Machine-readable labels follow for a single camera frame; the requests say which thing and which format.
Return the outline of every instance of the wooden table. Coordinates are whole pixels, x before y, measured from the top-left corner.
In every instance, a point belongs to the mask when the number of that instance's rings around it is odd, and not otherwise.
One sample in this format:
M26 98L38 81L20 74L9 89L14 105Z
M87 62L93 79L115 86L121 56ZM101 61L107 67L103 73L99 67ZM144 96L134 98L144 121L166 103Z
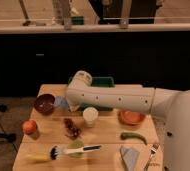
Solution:
M54 96L64 96L66 85L41 86L39 95L50 93ZM83 154L81 158L70 156L60 156L57 160L44 163L31 163L25 159L27 154L48 154L55 145L68 145L72 142L65 136L66 128L63 123L64 118L71 118L74 123L82 129L81 140L85 145L101 144L98 151ZM159 142L156 130L150 115L147 115L144 122L139 126L124 125L118 120L118 110L101 111L98 121L93 128L87 128L82 118L82 112L69 112L65 109L56 108L48 116L32 110L31 118L37 122L39 127L39 137L24 135L20 145L13 170L18 171L124 171L125 166L120 156L120 147L134 147L139 152L139 158L135 171L142 171L150 154L150 148L154 142ZM120 133L123 131L137 132L146 137L148 145L144 145L138 139L120 140ZM162 150L159 149L149 167L151 171L162 170Z

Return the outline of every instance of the small plate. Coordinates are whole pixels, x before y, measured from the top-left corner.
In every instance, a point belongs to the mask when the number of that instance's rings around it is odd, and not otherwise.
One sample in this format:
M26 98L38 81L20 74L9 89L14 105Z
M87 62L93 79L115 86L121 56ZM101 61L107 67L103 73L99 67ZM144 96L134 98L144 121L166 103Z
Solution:
M121 110L119 115L121 122L129 125L141 124L146 117L146 115L142 113L126 111L126 110Z
M75 139L74 141L71 142L71 144L68 145L68 149L76 149L76 148L81 148L83 147L84 144L81 140L79 139ZM76 157L76 158L79 158L83 155L83 153L72 153L72 154L69 154L71 157Z
M52 94L42 94L34 102L34 108L42 114L50 114L54 110L55 97Z

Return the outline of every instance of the black chair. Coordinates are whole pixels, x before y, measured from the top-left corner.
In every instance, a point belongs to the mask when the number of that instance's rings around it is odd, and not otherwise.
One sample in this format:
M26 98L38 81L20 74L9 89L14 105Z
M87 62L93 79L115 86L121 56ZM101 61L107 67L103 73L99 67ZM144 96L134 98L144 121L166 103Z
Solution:
M110 18L121 17L123 0L112 0L108 7L103 6L102 0L89 0L89 2L100 18L99 24L119 24L119 19ZM132 0L129 24L153 24L158 8L156 0Z
M0 112L5 112L7 106L0 104ZM0 138L7 140L8 142L14 142L16 140L16 134L0 133Z

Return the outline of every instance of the apple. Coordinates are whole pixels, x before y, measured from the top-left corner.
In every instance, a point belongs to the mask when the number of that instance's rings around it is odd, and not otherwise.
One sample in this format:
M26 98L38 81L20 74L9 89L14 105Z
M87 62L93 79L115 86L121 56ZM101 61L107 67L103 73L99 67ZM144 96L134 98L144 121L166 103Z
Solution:
M25 121L22 129L25 134L32 134L37 130L37 123L34 120Z

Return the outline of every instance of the office chair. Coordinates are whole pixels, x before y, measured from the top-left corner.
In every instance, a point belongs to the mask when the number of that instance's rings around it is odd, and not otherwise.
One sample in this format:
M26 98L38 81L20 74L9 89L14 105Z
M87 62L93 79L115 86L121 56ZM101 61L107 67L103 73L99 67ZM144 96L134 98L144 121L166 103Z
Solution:
M5 112L7 106L0 104L0 112ZM16 134L0 133L0 138L6 139L8 142L14 142L16 140Z

